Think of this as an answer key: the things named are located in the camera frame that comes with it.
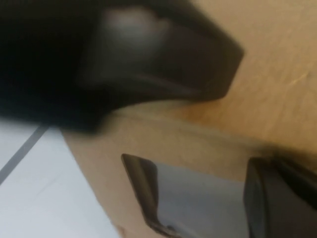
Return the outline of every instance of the white floor tile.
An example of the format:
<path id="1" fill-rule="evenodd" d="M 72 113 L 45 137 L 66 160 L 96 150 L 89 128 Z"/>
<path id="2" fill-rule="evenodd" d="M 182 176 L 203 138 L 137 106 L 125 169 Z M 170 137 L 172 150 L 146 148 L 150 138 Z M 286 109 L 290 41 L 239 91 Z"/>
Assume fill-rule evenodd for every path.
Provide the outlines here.
<path id="1" fill-rule="evenodd" d="M 0 169 L 32 135 L 37 125 L 0 119 Z"/>
<path id="2" fill-rule="evenodd" d="M 0 237 L 119 237 L 59 130 L 47 131 L 0 186 Z"/>

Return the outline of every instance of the tile grout line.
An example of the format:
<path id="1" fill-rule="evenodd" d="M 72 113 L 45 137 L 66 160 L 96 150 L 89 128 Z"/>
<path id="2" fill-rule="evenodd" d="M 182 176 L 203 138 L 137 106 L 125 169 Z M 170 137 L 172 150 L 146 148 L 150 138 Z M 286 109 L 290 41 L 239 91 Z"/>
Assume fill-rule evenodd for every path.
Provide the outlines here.
<path id="1" fill-rule="evenodd" d="M 24 144 L 15 152 L 5 166 L 0 170 L 0 185 L 6 180 L 6 178 L 12 173 L 17 165 L 23 160 L 23 158 L 29 153 L 33 146 L 39 141 L 39 139 L 48 130 L 48 126 L 39 126 L 33 134 L 24 142 Z"/>

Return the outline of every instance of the brown cardboard surface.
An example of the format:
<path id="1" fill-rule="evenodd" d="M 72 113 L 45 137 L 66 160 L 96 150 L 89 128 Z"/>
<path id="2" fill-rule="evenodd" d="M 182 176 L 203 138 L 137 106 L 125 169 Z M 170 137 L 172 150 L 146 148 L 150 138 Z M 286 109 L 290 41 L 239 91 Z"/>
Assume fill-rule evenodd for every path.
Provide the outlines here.
<path id="1" fill-rule="evenodd" d="M 136 105 L 119 110 L 111 129 L 96 137 L 65 134 L 98 201 L 125 238 L 161 236 L 144 222 L 123 153 L 234 180 L 244 179 L 251 156 L 276 152 L 317 168 L 317 2 L 195 4 L 246 51 L 228 95 L 216 102 Z"/>
<path id="2" fill-rule="evenodd" d="M 153 231 L 144 222 L 121 161 L 122 154 L 243 181 L 250 157 L 284 153 L 281 148 L 186 123 L 120 115 L 113 115 L 112 121 L 111 130 L 98 136 L 65 133 L 65 139 L 111 220 L 148 237 Z M 314 157 L 300 157 L 299 161 L 316 168 Z"/>
<path id="3" fill-rule="evenodd" d="M 194 2 L 245 49 L 228 95 L 172 109 L 154 103 L 133 110 L 317 153 L 317 2 Z"/>

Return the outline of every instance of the black plastic part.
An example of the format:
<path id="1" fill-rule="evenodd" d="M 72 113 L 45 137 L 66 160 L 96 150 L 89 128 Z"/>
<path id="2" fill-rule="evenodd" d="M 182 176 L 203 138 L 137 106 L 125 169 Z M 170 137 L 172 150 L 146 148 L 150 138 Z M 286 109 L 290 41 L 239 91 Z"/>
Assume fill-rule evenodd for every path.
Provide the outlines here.
<path id="1" fill-rule="evenodd" d="M 316 181 L 288 160 L 251 159 L 244 193 L 250 237 L 316 237 Z"/>
<path id="2" fill-rule="evenodd" d="M 215 100 L 243 56 L 186 0 L 0 0 L 0 115 L 94 130 L 150 100 Z"/>

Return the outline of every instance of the cardboard box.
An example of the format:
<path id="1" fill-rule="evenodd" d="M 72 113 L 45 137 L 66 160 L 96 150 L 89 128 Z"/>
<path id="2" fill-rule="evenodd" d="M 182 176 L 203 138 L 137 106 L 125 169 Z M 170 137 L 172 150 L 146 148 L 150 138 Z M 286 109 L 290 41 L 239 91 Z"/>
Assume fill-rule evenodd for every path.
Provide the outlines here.
<path id="1" fill-rule="evenodd" d="M 244 181 L 253 156 L 317 168 L 317 7 L 314 1 L 197 0 L 246 56 L 218 102 L 158 102 L 119 110 L 95 137 L 66 141 L 125 238 L 158 238 L 142 214 L 122 154 Z"/>

